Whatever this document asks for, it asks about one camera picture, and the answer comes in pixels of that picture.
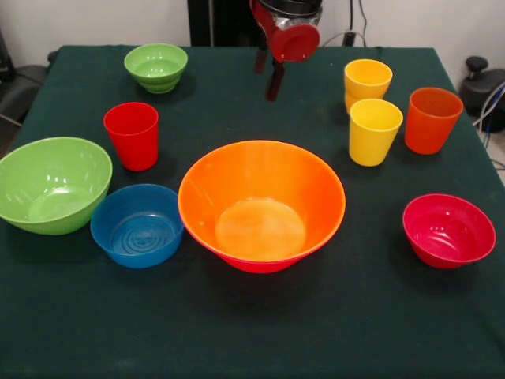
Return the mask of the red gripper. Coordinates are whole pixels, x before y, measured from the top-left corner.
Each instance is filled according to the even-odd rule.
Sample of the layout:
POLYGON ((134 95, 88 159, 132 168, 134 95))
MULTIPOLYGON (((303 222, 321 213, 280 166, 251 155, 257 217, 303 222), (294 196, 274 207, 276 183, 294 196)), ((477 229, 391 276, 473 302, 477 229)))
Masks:
MULTIPOLYGON (((284 77, 283 62, 303 62, 320 44, 320 1, 251 1, 250 9, 275 59, 265 92, 265 98, 275 102, 284 77)), ((262 74, 268 55, 267 48, 256 50, 255 74, 262 74)))

